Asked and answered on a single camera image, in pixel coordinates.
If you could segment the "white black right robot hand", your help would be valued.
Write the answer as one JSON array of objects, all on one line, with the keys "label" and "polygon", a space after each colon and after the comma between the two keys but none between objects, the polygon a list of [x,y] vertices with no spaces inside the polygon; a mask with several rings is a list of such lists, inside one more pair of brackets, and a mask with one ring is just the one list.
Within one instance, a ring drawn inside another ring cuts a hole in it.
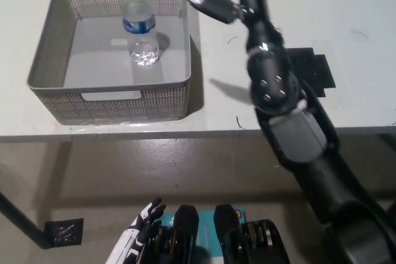
[{"label": "white black right robot hand", "polygon": [[282,34],[270,20],[267,0],[186,0],[195,10],[225,24],[240,20],[248,30],[246,51],[284,53]]}]

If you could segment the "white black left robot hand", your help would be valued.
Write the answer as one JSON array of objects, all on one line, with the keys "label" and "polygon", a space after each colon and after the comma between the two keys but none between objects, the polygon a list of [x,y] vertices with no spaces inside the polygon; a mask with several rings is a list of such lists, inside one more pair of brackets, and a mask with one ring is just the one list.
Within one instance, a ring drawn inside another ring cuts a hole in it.
[{"label": "white black left robot hand", "polygon": [[166,208],[157,197],[140,211],[134,221],[123,231],[113,247],[106,264],[137,263],[150,229]]}]

